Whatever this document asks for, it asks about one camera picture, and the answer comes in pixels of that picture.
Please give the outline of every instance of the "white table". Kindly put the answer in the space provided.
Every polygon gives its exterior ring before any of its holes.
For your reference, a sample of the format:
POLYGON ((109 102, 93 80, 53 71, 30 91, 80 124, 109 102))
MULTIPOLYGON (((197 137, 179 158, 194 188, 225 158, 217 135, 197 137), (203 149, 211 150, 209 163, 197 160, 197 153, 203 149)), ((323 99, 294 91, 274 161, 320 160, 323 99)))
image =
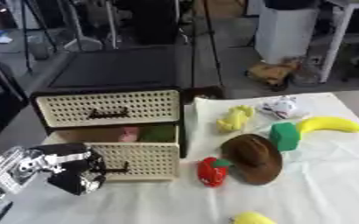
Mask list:
POLYGON ((349 21, 355 10, 359 10, 359 0, 327 0, 331 4, 341 6, 344 9, 343 16, 341 21, 336 28, 334 37, 330 44, 330 47, 327 51, 327 56, 325 58, 324 64, 320 70, 320 82, 327 82, 329 74, 331 73, 332 66, 336 59, 337 53, 343 41, 344 34, 346 33, 349 21))
MULTIPOLYGON (((228 176, 222 187, 204 187, 195 177, 195 161, 218 154, 230 135, 218 135, 214 120, 234 105, 263 99, 199 101, 190 151, 180 178, 168 183, 117 183, 82 197, 35 181, 15 198, 2 224, 226 224, 229 217, 258 211, 277 223, 359 223, 359 134, 320 131, 284 154, 284 169, 269 185, 246 185, 228 176)), ((300 95, 313 115, 343 116, 359 122, 333 94, 300 95)), ((252 132, 265 134, 271 117, 259 116, 252 132)))

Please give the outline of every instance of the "toy hat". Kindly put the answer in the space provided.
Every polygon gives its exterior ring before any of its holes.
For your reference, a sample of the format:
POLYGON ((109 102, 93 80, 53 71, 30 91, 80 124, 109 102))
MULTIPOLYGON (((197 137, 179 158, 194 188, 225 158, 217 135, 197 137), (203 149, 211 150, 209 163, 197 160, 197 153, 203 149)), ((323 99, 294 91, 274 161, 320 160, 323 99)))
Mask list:
POLYGON ((244 180, 252 185, 264 185, 282 170, 282 155, 268 139, 241 135, 222 145, 222 157, 232 162, 244 180))

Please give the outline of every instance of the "white cabinet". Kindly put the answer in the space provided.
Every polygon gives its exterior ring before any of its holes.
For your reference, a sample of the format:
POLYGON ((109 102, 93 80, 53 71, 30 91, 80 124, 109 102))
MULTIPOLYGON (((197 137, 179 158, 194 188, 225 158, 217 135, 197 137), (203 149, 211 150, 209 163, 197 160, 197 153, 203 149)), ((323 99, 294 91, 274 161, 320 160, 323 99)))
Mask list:
POLYGON ((319 14, 315 8, 273 10, 263 4, 256 34, 256 50, 268 64, 306 55, 319 14))

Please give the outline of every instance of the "green block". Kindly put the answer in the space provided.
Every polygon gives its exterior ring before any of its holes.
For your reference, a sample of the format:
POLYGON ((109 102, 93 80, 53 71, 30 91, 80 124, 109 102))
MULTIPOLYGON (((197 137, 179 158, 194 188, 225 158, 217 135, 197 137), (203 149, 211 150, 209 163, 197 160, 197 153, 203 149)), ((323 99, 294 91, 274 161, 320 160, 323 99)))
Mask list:
POLYGON ((275 123, 271 127, 270 141, 279 151, 293 151, 299 142, 299 132, 290 122, 275 123))

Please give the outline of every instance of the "yellow toy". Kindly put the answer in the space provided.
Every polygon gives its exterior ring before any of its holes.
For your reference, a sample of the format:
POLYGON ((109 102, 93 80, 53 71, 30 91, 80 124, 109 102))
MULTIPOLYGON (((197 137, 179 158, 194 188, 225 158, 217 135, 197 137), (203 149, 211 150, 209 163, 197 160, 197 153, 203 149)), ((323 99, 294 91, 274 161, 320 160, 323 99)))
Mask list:
POLYGON ((218 130, 222 132, 240 130, 254 113, 255 110, 250 106, 242 105, 230 108, 223 119, 216 121, 218 130))
POLYGON ((247 212, 238 214, 232 221, 232 224, 276 224, 260 213, 247 212))
POLYGON ((358 123, 337 116, 314 116, 298 122, 296 127, 301 137, 303 134, 313 130, 359 131, 358 123))

